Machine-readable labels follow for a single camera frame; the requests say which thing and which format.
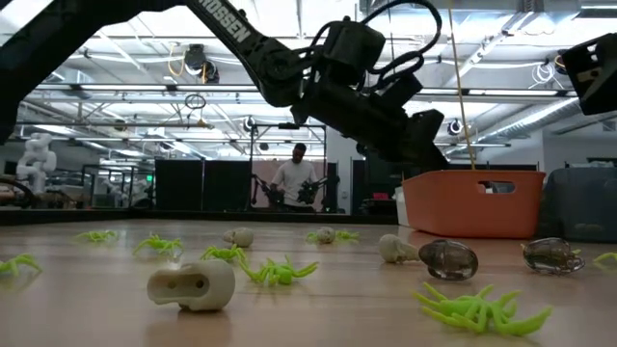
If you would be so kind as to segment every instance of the person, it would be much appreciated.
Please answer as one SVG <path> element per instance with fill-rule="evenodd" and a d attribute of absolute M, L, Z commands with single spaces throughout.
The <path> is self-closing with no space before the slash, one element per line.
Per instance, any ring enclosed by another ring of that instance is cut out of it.
<path fill-rule="evenodd" d="M 272 179 L 270 188 L 284 192 L 283 204 L 292 212 L 312 213 L 315 210 L 312 206 L 298 202 L 298 192 L 302 188 L 302 183 L 317 181 L 315 168 L 311 163 L 302 159 L 307 152 L 305 144 L 297 144 L 293 148 L 291 160 L 283 163 Z"/>

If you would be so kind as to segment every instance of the white robot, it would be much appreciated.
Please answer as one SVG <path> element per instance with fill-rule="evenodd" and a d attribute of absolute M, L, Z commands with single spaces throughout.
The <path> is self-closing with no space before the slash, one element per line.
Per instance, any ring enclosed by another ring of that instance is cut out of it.
<path fill-rule="evenodd" d="M 49 150 L 51 140 L 49 134 L 32 134 L 32 139 L 26 141 L 26 151 L 17 162 L 17 179 L 31 180 L 30 188 L 34 194 L 45 192 L 47 173 L 56 170 L 56 153 Z"/>

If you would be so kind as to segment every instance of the orange bin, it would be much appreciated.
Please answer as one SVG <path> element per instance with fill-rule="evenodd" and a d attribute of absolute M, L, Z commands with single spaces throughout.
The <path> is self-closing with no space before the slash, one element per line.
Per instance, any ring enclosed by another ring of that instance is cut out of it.
<path fill-rule="evenodd" d="M 452 170 L 403 181 L 410 227 L 445 237 L 533 236 L 545 173 Z M 485 187 L 505 187 L 501 192 Z"/>

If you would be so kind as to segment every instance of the wooden table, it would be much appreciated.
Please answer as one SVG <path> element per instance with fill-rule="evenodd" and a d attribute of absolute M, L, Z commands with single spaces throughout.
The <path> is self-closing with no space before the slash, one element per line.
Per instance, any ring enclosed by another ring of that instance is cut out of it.
<path fill-rule="evenodd" d="M 175 305 L 157 306 L 146 294 L 148 276 L 171 266 L 134 257 L 132 248 L 148 234 L 179 237 L 197 259 L 211 245 L 225 243 L 232 227 L 255 227 L 247 252 L 256 263 L 289 254 L 298 267 L 319 261 L 311 276 L 290 286 L 263 288 L 236 268 L 236 292 L 222 312 L 192 314 Z M 0 227 L 0 259 L 33 254 L 44 272 L 23 291 L 2 279 L 0 347 L 58 346 L 610 346 L 617 340 L 613 314 L 617 275 L 588 266 L 569 277 L 533 274 L 523 264 L 519 241 L 468 240 L 480 270 L 465 282 L 432 279 L 421 264 L 383 264 L 376 252 L 385 233 L 421 245 L 434 239 L 403 227 L 344 226 L 361 233 L 359 244 L 314 246 L 306 233 L 318 225 L 243 224 L 203 221 L 116 221 L 27 227 Z M 79 232 L 114 229 L 114 247 L 74 245 Z M 588 259 L 617 246 L 580 245 Z M 526 338 L 474 335 L 444 327 L 418 309 L 410 291 L 429 281 L 448 297 L 476 293 L 489 283 L 494 296 L 523 290 L 517 317 L 555 306 L 540 332 Z"/>

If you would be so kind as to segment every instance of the robotic arm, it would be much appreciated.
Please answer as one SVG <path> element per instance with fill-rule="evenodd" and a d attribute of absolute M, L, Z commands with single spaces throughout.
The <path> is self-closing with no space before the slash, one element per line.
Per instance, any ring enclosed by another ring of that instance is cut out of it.
<path fill-rule="evenodd" d="M 375 68 L 386 39 L 367 24 L 405 3 L 428 8 L 436 35 L 422 49 Z M 0 49 L 0 80 L 12 86 L 0 110 L 0 143 L 13 132 L 19 102 L 98 29 L 177 5 L 186 5 L 240 60 L 267 103 L 291 106 L 296 123 L 314 117 L 389 161 L 446 166 L 433 144 L 443 115 L 430 110 L 408 117 L 403 109 L 422 89 L 414 72 L 442 28 L 437 9 L 426 0 L 394 0 L 362 22 L 346 16 L 327 23 L 309 47 L 297 50 L 261 35 L 228 0 L 53 0 Z M 318 45 L 326 30 L 324 44 Z M 411 67 L 393 72 L 411 60 Z M 364 86 L 368 74 L 378 75 L 376 85 Z"/>

